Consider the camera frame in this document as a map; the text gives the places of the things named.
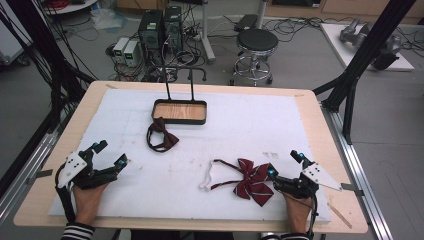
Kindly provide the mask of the black round stool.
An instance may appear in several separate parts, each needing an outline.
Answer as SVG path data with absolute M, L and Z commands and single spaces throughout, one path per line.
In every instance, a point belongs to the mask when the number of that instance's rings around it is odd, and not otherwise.
M 240 52 L 229 85 L 234 86 L 237 77 L 251 80 L 254 85 L 260 80 L 271 84 L 273 76 L 268 58 L 277 49 L 279 39 L 267 30 L 251 28 L 241 31 L 236 43 Z

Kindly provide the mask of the wooden stick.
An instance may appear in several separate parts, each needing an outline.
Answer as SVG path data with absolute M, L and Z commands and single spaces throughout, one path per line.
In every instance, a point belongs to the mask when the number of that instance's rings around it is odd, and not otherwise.
M 331 203 L 327 203 L 327 206 L 334 212 L 334 214 L 349 228 L 352 229 L 352 224 L 344 217 L 344 215 Z

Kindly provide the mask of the grey metal post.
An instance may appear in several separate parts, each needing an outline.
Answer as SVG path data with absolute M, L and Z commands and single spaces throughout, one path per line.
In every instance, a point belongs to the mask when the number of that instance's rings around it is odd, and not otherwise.
M 208 38 L 208 0 L 201 0 L 202 2 L 202 31 L 201 31 L 201 42 L 206 55 L 206 62 L 213 64 L 216 60 L 213 52 L 211 43 Z

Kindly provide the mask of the black rack with wooden base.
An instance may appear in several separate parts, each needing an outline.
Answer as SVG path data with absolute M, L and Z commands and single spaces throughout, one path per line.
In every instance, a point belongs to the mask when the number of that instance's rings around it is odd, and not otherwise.
M 176 72 L 179 72 L 182 69 L 188 71 L 188 80 L 190 81 L 190 99 L 173 99 L 171 97 L 169 80 L 165 79 L 167 98 L 157 99 L 154 102 L 151 117 L 154 120 L 162 118 L 166 124 L 205 124 L 207 119 L 207 102 L 195 99 L 193 71 L 201 71 L 203 73 L 203 80 L 206 80 L 206 71 L 200 67 L 182 68 L 174 66 L 174 69 Z

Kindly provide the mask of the dark red bow tie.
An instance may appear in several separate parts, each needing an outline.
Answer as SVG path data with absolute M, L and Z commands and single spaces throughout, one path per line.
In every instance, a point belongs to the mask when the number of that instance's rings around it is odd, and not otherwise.
M 151 143 L 151 138 L 154 133 L 160 133 L 163 136 L 163 141 L 161 143 L 156 145 Z M 151 150 L 158 153 L 164 153 L 173 148 L 179 142 L 179 138 L 166 129 L 165 120 L 159 117 L 154 119 L 152 124 L 148 127 L 146 141 Z

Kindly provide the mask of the striped red bow tie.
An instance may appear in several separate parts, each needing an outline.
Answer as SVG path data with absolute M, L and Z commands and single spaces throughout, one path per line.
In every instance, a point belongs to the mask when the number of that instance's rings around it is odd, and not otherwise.
M 236 165 L 222 159 L 214 159 L 210 162 L 200 188 L 211 191 L 224 185 L 234 185 L 233 193 L 236 196 L 246 200 L 253 199 L 263 207 L 274 195 L 267 185 L 270 181 L 268 166 L 268 163 L 256 165 L 244 158 L 238 158 Z

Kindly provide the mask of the white round table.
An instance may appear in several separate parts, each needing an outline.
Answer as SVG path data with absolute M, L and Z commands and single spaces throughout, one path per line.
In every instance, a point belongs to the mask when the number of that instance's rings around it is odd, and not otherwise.
M 67 14 L 87 8 L 98 8 L 98 0 L 45 0 L 43 10 L 49 15 Z

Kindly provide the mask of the grey metal bracket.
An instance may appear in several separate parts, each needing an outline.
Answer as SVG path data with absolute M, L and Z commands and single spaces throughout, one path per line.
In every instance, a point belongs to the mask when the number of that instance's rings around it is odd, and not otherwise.
M 38 178 L 43 178 L 43 177 L 48 177 L 51 176 L 53 173 L 53 169 L 49 169 L 49 170 L 43 170 L 43 171 L 39 171 L 36 172 L 32 177 L 27 178 L 26 180 L 26 184 L 27 185 L 33 185 L 34 182 L 38 179 Z
M 341 183 L 341 187 L 343 190 L 354 192 L 356 196 L 364 196 L 364 191 L 357 188 L 354 184 Z

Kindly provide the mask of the clear plastic bag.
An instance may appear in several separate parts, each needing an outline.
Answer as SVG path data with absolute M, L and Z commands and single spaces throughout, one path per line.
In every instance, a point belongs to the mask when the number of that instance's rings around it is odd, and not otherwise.
M 122 29 L 127 19 L 112 9 L 95 9 L 91 11 L 91 19 L 96 30 Z

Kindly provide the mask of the person's right hand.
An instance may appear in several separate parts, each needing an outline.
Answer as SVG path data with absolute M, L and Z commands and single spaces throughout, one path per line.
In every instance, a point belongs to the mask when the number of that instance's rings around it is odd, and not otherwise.
M 312 199 L 295 198 L 287 193 L 284 193 L 283 196 L 286 202 L 290 230 L 294 233 L 306 233 L 307 219 L 313 206 Z

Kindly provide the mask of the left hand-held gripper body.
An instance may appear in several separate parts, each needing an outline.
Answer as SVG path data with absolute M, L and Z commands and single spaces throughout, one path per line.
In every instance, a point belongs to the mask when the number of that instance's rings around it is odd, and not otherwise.
M 59 173 L 58 188 L 67 187 L 70 183 L 80 189 L 93 189 L 117 179 L 117 170 L 110 167 L 103 170 L 93 168 L 93 151 L 72 152 L 64 163 L 64 168 Z

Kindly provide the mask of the black frame strut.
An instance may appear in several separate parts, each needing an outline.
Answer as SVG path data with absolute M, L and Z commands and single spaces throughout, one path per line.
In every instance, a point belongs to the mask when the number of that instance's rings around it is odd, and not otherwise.
M 23 41 L 18 34 L 20 28 L 1 10 L 0 20 L 35 63 L 51 89 L 52 110 L 47 115 L 47 131 L 51 133 L 62 124 L 62 110 L 69 112 L 82 100 L 86 93 L 83 83 L 89 86 L 95 78 L 68 62 L 36 3 L 32 0 L 6 0 L 6 3 L 31 38 L 32 47 Z
M 322 106 L 330 112 L 338 112 L 341 103 L 346 101 L 342 136 L 349 145 L 352 144 L 351 125 L 357 83 L 368 65 L 379 53 L 383 43 L 394 32 L 416 1 L 390 0 L 345 70 L 334 80 L 313 90 L 315 95 L 331 90 L 330 95 L 322 101 Z

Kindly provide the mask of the white power supply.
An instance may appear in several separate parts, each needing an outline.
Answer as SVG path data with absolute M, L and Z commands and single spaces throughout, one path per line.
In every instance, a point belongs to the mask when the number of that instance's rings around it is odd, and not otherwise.
M 113 47 L 115 61 L 118 64 L 125 64 L 124 50 L 129 42 L 128 37 L 121 37 Z
M 128 67 L 136 67 L 140 62 L 140 50 L 136 40 L 130 40 L 124 50 L 124 57 Z

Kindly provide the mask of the white foam mat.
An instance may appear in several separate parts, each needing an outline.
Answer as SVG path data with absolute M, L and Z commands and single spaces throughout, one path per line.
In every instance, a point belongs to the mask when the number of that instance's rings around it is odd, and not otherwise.
M 150 149 L 159 134 L 146 135 L 155 100 L 164 91 L 109 89 L 79 141 L 84 150 L 104 140 L 95 168 L 113 165 L 121 155 L 127 166 L 106 189 L 99 213 L 108 217 L 165 219 L 283 220 L 285 201 L 275 193 L 264 205 L 242 199 L 234 188 L 239 159 L 270 163 L 295 178 L 301 166 L 290 155 L 311 153 L 300 114 L 304 95 L 200 93 L 207 104 L 203 125 L 169 124 L 178 143 L 165 153 Z

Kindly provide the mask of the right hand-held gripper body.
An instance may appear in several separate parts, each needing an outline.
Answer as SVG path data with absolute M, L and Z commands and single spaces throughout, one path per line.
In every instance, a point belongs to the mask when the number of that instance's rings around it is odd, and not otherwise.
M 295 198 L 306 199 L 313 197 L 319 186 L 325 186 L 342 191 L 342 186 L 320 164 L 313 163 L 300 172 L 298 178 L 289 179 L 274 171 L 274 189 L 288 193 Z

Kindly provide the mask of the black flat device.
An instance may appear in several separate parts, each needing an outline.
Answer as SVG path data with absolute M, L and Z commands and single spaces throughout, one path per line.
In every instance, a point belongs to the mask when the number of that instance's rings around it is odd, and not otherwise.
M 236 32 L 241 32 L 247 29 L 255 28 L 258 16 L 256 14 L 244 15 L 234 26 Z

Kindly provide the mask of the white floor board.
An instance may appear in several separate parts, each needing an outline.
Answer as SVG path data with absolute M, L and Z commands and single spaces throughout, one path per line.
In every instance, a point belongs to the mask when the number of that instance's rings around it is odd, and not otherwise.
M 340 32 L 346 27 L 347 24 L 321 24 L 322 31 L 344 66 L 351 62 L 357 51 L 351 43 L 343 43 L 339 40 Z M 401 53 L 397 53 L 396 56 L 398 59 L 386 68 L 386 71 L 409 72 L 414 70 L 414 67 Z

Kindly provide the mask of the person's left hand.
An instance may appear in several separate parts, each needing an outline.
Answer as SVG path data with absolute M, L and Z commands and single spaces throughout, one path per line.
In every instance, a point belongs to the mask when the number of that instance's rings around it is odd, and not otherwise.
M 73 187 L 73 194 L 77 207 L 76 219 L 77 223 L 92 225 L 98 213 L 102 194 L 107 188 L 107 184 L 103 184 L 93 189 L 80 189 L 78 186 Z

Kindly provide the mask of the aluminium rail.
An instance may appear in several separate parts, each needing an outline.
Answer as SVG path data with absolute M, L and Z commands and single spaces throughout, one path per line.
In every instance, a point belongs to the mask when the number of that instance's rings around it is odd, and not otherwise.
M 394 240 L 355 148 L 342 134 L 342 117 L 324 107 L 321 110 L 351 181 L 353 192 L 363 210 L 367 226 L 371 228 L 376 240 Z
M 0 179 L 0 226 L 23 201 L 32 186 L 26 184 L 27 178 L 43 171 L 60 136 L 57 130 L 35 134 Z

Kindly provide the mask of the black computer tower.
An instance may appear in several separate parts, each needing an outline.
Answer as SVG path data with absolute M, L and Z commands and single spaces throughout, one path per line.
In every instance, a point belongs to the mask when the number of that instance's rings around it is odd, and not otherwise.
M 164 42 L 162 10 L 146 10 L 142 16 L 138 34 L 143 56 L 148 66 L 162 65 L 161 49 Z
M 182 51 L 182 8 L 180 6 L 168 6 L 165 9 L 164 23 L 168 46 L 174 52 Z

